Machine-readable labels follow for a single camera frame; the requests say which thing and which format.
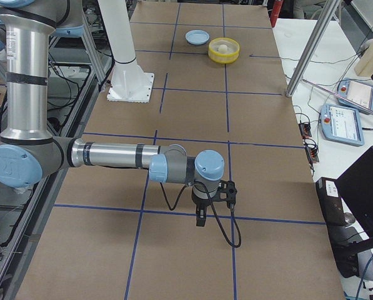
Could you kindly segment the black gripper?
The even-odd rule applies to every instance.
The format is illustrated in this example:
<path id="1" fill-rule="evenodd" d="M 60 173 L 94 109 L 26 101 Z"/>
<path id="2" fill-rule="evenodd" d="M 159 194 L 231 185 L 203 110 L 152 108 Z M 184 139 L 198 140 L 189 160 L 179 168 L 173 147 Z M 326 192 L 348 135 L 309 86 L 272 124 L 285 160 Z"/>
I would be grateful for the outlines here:
<path id="1" fill-rule="evenodd" d="M 208 184 L 205 186 L 202 183 L 195 183 L 192 188 L 192 201 L 196 205 L 196 226 L 204 227 L 206 225 L 207 207 L 210 205 L 206 190 L 211 197 L 212 202 L 219 201 L 219 184 Z"/>

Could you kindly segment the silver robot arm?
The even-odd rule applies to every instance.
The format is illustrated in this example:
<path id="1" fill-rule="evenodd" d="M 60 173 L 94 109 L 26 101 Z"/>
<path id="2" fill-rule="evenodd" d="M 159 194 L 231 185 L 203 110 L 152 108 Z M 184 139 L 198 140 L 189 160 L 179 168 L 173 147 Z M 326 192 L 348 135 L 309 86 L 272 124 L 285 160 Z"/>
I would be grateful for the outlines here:
<path id="1" fill-rule="evenodd" d="M 196 224 L 222 192 L 224 160 L 213 150 L 189 157 L 182 146 L 85 142 L 47 130 L 49 37 L 83 32 L 80 1 L 0 1 L 6 27 L 7 128 L 1 133 L 0 182 L 24 188 L 66 168 L 146 169 L 149 179 L 192 188 Z"/>

